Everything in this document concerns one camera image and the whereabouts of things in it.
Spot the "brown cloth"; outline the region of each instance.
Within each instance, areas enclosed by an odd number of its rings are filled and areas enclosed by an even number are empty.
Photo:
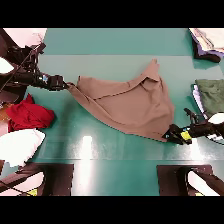
[[[166,142],[162,135],[174,117],[168,88],[153,59],[146,70],[128,82],[80,76],[69,92],[87,111],[103,123],[126,134]]]

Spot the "red garment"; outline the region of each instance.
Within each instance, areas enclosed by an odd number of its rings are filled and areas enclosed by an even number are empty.
[[[32,128],[47,128],[54,119],[54,111],[34,104],[30,94],[19,104],[8,108],[6,113],[11,118],[8,123],[8,132]]]

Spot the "brown garment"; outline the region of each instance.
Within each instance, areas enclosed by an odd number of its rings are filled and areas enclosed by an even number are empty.
[[[80,76],[77,86],[69,85],[69,92],[110,127],[166,142],[162,135],[173,121],[174,106],[158,69],[153,59],[140,76],[128,82]]]

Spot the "yellow label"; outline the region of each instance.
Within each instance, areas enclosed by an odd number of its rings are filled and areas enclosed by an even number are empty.
[[[37,196],[37,189],[33,189],[33,190],[31,190],[31,191],[28,191],[27,192],[28,194],[31,194],[31,195],[33,195],[33,196]]]
[[[202,193],[195,193],[196,196],[204,196]]]
[[[181,136],[184,140],[189,140],[191,139],[191,136],[189,135],[188,131],[181,132]]]

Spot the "table surface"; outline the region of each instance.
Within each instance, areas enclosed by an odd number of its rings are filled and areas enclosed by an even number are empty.
[[[183,28],[48,29],[45,43],[40,70],[74,83],[79,75],[128,81],[157,58],[180,127],[189,124],[185,107],[199,112],[191,92],[195,79],[223,78],[222,62],[192,58],[191,39]],[[28,92],[56,114],[52,126],[41,130],[46,138],[32,161],[74,163],[72,195],[159,195],[159,164],[211,164],[224,180],[224,148],[206,138],[180,146],[125,135],[95,119],[67,90],[29,87]],[[6,164],[2,175],[9,172]]]

